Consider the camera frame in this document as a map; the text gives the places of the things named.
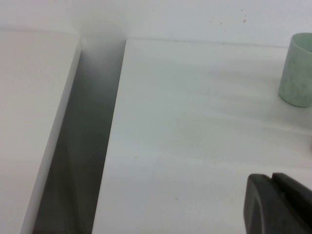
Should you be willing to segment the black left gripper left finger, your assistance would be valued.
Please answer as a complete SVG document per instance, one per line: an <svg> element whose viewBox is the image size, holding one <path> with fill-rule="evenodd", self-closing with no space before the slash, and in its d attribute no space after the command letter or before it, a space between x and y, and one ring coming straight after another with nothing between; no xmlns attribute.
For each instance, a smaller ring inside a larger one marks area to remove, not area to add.
<svg viewBox="0 0 312 234"><path fill-rule="evenodd" d="M277 207L277 189L271 179L262 174L249 175L244 201L246 233L277 234L277 222L273 216Z"/></svg>

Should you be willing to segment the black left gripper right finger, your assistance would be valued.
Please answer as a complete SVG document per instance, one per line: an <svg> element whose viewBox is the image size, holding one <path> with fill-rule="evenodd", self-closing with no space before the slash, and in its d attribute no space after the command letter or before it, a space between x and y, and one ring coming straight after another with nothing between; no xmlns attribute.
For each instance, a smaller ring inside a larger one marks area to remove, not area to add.
<svg viewBox="0 0 312 234"><path fill-rule="evenodd" d="M273 173L272 180L300 219L301 226L312 233L312 191L284 173Z"/></svg>

